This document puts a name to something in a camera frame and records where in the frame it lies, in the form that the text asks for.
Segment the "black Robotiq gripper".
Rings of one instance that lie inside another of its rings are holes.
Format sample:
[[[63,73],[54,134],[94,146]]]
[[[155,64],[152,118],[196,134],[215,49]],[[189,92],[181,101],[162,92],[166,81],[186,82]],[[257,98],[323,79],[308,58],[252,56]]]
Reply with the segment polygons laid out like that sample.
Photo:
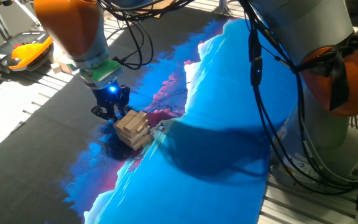
[[[116,105],[119,114],[124,117],[126,115],[125,107],[129,103],[130,88],[126,85],[119,86],[118,82],[110,83],[102,89],[92,90],[96,98],[97,105],[91,109],[91,112],[102,119],[116,122],[117,116],[113,107],[108,105]]]

